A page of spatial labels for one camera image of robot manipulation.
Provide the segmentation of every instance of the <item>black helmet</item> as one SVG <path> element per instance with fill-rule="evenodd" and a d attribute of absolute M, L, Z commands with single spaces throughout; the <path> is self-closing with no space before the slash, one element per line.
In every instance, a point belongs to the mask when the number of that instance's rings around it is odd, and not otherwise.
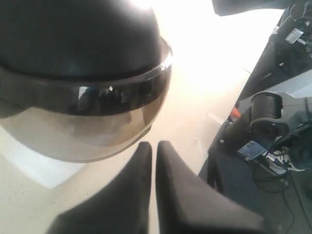
<path fill-rule="evenodd" d="M 172 52 L 133 0 L 2 0 L 0 125 L 73 162 L 140 139 L 170 83 Z"/>

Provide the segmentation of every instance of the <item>white cable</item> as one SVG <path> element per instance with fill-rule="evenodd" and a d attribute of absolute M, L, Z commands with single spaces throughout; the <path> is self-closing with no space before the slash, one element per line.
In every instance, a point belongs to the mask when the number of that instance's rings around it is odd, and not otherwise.
<path fill-rule="evenodd" d="M 292 17 L 292 10 L 293 10 L 293 8 L 296 6 L 296 4 L 293 5 L 293 6 L 291 7 L 291 10 L 289 11 L 289 16 L 290 16 L 290 18 L 292 18 L 294 21 L 296 21 L 296 20 L 299 20 L 299 19 L 301 19 L 302 17 L 304 17 L 304 15 L 305 15 L 306 12 L 307 12 L 308 5 L 309 5 L 309 3 L 306 2 L 306 4 L 304 5 L 303 14 L 302 14 L 299 18 L 296 18 L 296 19 L 294 19 L 294 18 Z"/>

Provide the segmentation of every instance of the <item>bright light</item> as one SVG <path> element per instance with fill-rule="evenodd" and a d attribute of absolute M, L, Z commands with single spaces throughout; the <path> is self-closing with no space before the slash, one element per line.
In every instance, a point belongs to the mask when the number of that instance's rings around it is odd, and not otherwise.
<path fill-rule="evenodd" d="M 148 10 L 152 6 L 151 0 L 130 0 L 130 2 L 142 10 Z"/>

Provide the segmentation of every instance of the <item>orange object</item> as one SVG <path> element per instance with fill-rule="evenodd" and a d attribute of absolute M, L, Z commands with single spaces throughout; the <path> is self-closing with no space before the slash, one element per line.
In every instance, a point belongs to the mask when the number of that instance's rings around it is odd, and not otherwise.
<path fill-rule="evenodd" d="M 239 118 L 241 117 L 240 112 L 238 111 L 238 109 L 236 107 L 233 107 L 231 113 L 230 113 L 230 117 L 231 118 Z"/>

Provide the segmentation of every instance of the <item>beige floor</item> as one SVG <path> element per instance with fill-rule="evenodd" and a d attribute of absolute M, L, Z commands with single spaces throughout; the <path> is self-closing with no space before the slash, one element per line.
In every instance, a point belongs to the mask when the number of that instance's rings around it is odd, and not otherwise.
<path fill-rule="evenodd" d="M 170 140 L 198 173 L 219 122 L 227 117 L 260 57 L 281 11 L 254 11 L 220 18 L 210 1 L 155 1 L 161 33 L 175 54 L 171 87 L 151 132 L 154 149 Z M 0 157 L 0 234 L 42 234 L 60 212 L 103 188 L 127 163 L 136 145 L 83 167 L 47 189 Z M 158 233 L 152 187 L 150 233 Z"/>

